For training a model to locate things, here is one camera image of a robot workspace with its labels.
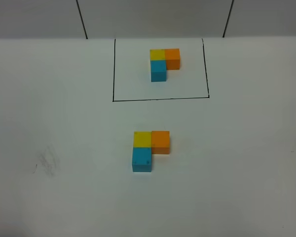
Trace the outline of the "template orange block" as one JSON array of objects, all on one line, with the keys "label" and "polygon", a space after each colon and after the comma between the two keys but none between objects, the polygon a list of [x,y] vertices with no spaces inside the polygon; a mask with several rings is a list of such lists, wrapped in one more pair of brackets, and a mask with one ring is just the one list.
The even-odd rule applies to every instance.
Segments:
[{"label": "template orange block", "polygon": [[179,70],[181,65],[180,49],[165,49],[165,60],[167,70]]}]

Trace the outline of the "template blue block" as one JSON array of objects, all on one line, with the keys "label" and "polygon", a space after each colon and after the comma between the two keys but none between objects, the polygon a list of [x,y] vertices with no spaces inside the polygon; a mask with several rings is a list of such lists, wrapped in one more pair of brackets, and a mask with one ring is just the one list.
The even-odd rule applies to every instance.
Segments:
[{"label": "template blue block", "polygon": [[150,61],[151,82],[162,82],[167,80],[167,68],[165,60]]}]

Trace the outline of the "template yellow block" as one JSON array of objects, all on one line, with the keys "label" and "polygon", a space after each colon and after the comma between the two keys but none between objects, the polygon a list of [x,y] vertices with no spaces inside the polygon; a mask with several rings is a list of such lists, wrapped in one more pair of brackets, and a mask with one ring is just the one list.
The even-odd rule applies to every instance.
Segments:
[{"label": "template yellow block", "polygon": [[165,60],[164,49],[151,49],[149,52],[150,52],[150,61]]}]

